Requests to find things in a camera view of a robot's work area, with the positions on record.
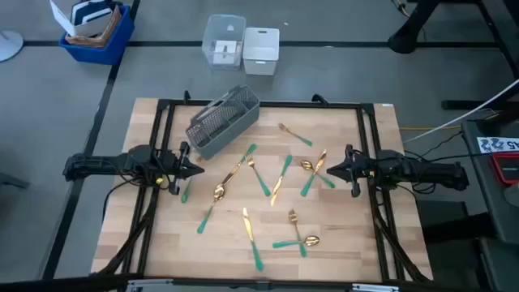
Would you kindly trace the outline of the brown wicker tray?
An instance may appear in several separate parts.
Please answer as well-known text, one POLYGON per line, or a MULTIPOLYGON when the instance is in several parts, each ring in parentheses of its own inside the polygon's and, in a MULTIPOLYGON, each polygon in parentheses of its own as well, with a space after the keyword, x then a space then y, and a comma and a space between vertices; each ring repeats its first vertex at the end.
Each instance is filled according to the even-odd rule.
POLYGON ((108 22, 105 31, 99 35, 88 37, 88 36, 71 36, 68 33, 65 36, 65 40, 71 45, 93 47, 93 48, 104 48, 112 37, 115 28, 118 26, 119 20, 122 18, 122 13, 118 6, 114 8, 114 12, 108 22))

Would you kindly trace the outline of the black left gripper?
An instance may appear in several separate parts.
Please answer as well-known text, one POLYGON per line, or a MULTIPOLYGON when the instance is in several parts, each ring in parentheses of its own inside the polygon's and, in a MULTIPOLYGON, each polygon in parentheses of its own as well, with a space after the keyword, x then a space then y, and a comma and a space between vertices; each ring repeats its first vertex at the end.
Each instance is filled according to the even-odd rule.
POLYGON ((166 176, 168 181, 167 190, 172 195, 179 193, 180 180, 185 180, 204 172, 204 168, 191 162, 188 158, 191 147, 186 141, 180 143, 179 151, 178 155, 174 154, 172 150, 159 149, 157 151, 157 165, 161 173, 166 176))

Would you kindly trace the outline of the gold fork with green handle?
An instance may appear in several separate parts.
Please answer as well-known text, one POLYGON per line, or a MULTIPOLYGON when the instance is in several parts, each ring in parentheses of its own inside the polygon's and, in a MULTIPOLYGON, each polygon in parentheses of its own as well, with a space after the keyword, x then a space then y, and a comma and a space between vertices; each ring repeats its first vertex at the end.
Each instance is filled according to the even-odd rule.
POLYGON ((305 257, 307 257, 307 250, 305 248, 305 244, 302 239, 302 236, 298 230, 298 215, 296 214, 296 212, 293 209, 291 209, 289 211, 289 220, 294 225, 294 228, 295 228, 301 257, 305 258, 305 257))
POLYGON ((250 153, 248 153, 246 156, 246 161, 247 161, 247 164, 253 169, 253 171, 255 172, 255 176, 257 177, 258 181, 259 181, 259 184, 262 188, 262 191, 263 193, 266 195, 266 196, 270 196, 271 195, 271 192, 270 190, 268 189, 267 185, 264 183, 264 180, 262 179, 262 177, 260 176, 260 173, 258 172, 258 170, 256 169, 255 167, 255 162, 253 160, 253 157, 250 153))
POLYGON ((283 131, 283 132, 286 132, 292 136, 294 136, 295 138, 299 139, 300 141, 302 141, 304 144, 308 145, 308 146, 312 146, 313 143, 310 141, 310 140, 307 140, 305 138, 303 138, 302 136, 292 132, 287 126, 285 126, 283 123, 279 123, 278 124, 278 127, 283 131))

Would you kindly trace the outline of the red-edged black device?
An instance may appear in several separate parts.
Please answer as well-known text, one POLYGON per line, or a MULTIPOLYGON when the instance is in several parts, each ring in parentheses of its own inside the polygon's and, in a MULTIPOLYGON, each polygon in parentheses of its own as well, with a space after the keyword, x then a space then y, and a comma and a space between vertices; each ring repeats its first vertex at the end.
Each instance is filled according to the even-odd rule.
POLYGON ((501 183, 505 185, 519 183, 519 152, 493 154, 490 162, 501 183))

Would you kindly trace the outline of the black desk frame legs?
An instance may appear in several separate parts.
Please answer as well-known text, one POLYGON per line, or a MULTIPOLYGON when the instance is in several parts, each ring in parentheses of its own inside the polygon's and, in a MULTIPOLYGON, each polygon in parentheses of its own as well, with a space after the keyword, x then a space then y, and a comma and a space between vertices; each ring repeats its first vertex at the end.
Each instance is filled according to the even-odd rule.
MULTIPOLYGON (((408 14, 405 12, 403 3, 400 0, 394 0, 397 9, 407 17, 407 20, 402 26, 395 31, 388 39, 388 47, 399 54, 410 54, 413 53, 418 47, 435 47, 434 44, 429 42, 420 43, 418 42, 418 34, 422 31, 423 26, 429 20, 436 7, 440 4, 470 4, 475 5, 487 28, 490 30, 492 35, 492 43, 453 43, 454 48, 494 48, 496 47, 503 55, 506 63, 508 64, 513 77, 519 78, 519 66, 516 64, 513 56, 508 50, 503 38, 501 37, 498 27, 495 21, 490 15, 490 12, 485 7, 483 0, 409 0, 415 2, 416 6, 414 10, 408 14)), ((444 100, 441 101, 441 108, 443 110, 475 110, 478 106, 482 106, 484 109, 490 110, 507 110, 512 107, 519 107, 519 99, 514 101, 514 97, 519 97, 519 85, 513 86, 510 93, 504 93, 502 96, 497 97, 494 101, 488 101, 487 104, 483 104, 482 101, 469 101, 469 100, 444 100)))

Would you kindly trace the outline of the white round stand base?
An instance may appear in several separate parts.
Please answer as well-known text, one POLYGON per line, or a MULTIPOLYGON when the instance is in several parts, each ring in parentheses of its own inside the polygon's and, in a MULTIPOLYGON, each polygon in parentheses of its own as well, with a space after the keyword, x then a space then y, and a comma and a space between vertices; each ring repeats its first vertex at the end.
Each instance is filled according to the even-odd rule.
POLYGON ((18 32, 0 30, 0 62, 13 58, 24 46, 24 39, 18 32))

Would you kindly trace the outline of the small white box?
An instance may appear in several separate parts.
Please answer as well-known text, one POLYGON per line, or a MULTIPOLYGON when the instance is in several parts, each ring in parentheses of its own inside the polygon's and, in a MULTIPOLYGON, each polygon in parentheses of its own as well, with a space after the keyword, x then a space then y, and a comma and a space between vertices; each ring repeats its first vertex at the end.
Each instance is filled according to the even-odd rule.
POLYGON ((236 41, 216 41, 212 59, 213 65, 234 64, 236 41))

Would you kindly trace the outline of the blue plastic bin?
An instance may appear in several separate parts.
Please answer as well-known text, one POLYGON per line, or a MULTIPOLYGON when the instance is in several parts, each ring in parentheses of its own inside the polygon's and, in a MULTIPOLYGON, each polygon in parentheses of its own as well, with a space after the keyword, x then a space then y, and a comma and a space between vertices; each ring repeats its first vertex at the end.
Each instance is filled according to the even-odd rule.
POLYGON ((131 8, 121 5, 119 9, 122 12, 122 18, 103 48, 72 45, 66 40, 66 34, 62 35, 58 45, 77 62, 116 65, 135 30, 134 21, 131 18, 131 8))

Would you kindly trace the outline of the white cardboard box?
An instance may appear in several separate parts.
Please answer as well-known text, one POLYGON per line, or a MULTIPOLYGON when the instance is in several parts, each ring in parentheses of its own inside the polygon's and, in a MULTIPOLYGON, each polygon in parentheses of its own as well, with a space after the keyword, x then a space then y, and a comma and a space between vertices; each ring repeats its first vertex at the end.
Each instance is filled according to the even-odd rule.
POLYGON ((49 0, 54 19, 72 37, 92 37, 108 26, 115 7, 113 0, 49 0))

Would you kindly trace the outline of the grey mesh cutlery basket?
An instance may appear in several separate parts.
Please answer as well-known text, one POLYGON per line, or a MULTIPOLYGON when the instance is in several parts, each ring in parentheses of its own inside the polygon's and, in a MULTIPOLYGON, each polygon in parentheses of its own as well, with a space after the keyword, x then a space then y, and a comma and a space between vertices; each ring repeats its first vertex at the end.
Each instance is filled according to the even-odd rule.
POLYGON ((191 118, 186 135, 205 160, 212 159, 251 127, 260 115, 260 100, 247 85, 231 88, 191 118))

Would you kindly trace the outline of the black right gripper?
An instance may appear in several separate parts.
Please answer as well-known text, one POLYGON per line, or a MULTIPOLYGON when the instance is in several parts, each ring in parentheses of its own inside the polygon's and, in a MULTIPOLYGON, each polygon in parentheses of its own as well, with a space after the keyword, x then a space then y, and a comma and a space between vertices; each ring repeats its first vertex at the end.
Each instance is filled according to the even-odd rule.
POLYGON ((354 149, 352 144, 347 144, 345 159, 337 165, 327 168, 327 174, 351 183, 351 194, 356 198, 361 193, 358 179, 372 178, 375 175, 375 162, 363 152, 354 149))

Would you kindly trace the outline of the black side table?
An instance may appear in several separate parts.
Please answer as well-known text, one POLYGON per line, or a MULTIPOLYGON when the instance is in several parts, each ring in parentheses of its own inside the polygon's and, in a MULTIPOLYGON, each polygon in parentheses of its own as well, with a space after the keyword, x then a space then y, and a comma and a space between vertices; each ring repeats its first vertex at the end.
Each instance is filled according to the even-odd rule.
POLYGON ((476 122, 464 122, 461 129, 494 231, 492 236, 485 235, 480 240, 489 283, 502 292, 519 292, 519 207, 506 200, 508 186, 499 181, 491 165, 491 154, 496 150, 484 152, 479 142, 481 138, 488 141, 496 138, 504 141, 506 148, 519 152, 519 122, 490 135, 482 133, 476 122))

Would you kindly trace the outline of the gold spoon with green handle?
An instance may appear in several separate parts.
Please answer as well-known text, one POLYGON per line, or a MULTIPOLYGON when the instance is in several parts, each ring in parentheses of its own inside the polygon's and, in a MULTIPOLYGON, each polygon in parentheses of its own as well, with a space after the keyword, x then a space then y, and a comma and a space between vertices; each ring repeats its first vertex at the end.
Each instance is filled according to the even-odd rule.
POLYGON ((316 236, 316 235, 309 235, 309 236, 306 236, 302 240, 291 240, 291 241, 274 242, 272 244, 272 247, 273 248, 282 248, 282 247, 288 247, 288 246, 298 245, 298 244, 303 244, 303 245, 306 245, 308 247, 311 247, 311 246, 317 245, 319 242, 320 242, 320 238, 318 236, 316 236))
MULTIPOLYGON (((315 170, 314 167, 313 167, 313 165, 312 165, 309 161, 307 161, 307 160, 302 160, 302 161, 300 162, 300 165, 301 165, 301 167, 302 167, 303 169, 305 169, 305 170, 310 170, 310 171, 314 171, 314 170, 315 170)), ((320 178, 324 183, 326 183, 330 188, 335 188, 335 187, 336 187, 335 184, 334 184, 331 180, 329 180, 328 178, 324 177, 323 175, 321 175, 321 174, 319 174, 319 173, 317 173, 316 175, 317 175, 317 176, 318 176, 318 177, 319 177, 319 178, 320 178)))
POLYGON ((204 232, 205 226, 208 223, 208 220, 212 214, 214 206, 216 205, 216 203, 219 200, 221 200, 224 197, 224 195, 225 195, 225 188, 224 188, 224 185, 222 183, 220 183, 217 185, 216 189, 214 190, 212 204, 210 205, 207 213, 204 216, 204 219, 200 222, 200 224, 196 230, 196 232, 198 234, 202 234, 204 232))

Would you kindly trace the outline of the clear plastic container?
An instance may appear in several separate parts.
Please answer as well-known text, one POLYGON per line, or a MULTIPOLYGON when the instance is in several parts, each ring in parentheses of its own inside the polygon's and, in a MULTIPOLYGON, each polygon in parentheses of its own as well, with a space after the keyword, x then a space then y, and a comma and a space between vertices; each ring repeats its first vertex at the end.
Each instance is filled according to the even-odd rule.
POLYGON ((242 63, 242 47, 246 30, 246 18, 240 15, 214 14, 208 18, 202 40, 202 51, 213 70, 238 71, 242 63), (213 65, 216 41, 236 41, 234 64, 213 65))

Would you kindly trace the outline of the white printed label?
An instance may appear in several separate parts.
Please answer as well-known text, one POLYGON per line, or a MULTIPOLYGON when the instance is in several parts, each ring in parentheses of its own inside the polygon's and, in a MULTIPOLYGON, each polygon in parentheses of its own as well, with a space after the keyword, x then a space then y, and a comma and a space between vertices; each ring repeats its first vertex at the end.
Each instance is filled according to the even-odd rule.
POLYGON ((519 138, 478 137, 477 141, 481 153, 519 152, 519 138))

